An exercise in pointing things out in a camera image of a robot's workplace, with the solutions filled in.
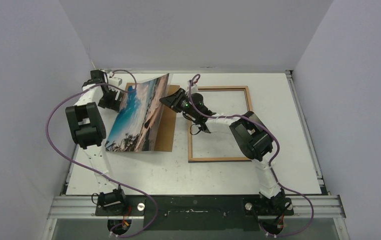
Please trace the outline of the blue wooden picture frame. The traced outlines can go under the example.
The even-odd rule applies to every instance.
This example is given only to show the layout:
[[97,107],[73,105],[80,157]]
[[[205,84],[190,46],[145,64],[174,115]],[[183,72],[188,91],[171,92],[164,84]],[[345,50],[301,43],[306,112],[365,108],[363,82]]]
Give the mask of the blue wooden picture frame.
[[[243,92],[245,104],[248,111],[253,110],[252,100],[248,86],[202,86],[198,88],[199,92]],[[193,138],[189,133],[187,135],[188,162],[189,163],[213,163],[213,162],[249,162],[246,157],[193,157]]]

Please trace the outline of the beach landscape photo print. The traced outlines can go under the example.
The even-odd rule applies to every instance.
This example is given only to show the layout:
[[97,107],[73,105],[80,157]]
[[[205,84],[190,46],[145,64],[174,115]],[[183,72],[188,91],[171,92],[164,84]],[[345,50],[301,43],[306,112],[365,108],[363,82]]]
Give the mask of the beach landscape photo print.
[[119,113],[105,142],[107,152],[153,151],[172,75],[127,83]]

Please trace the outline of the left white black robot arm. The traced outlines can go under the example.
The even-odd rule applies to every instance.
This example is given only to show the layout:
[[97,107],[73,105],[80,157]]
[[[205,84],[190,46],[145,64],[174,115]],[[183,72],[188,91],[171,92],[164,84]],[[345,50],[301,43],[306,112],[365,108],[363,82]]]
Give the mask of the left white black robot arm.
[[97,181],[95,215],[119,216],[127,213],[129,204],[121,186],[107,179],[111,171],[103,144],[107,131],[99,109],[119,112],[124,94],[109,89],[107,84],[106,72],[92,70],[90,79],[82,85],[84,93],[65,109],[65,114],[72,140],[83,149]]

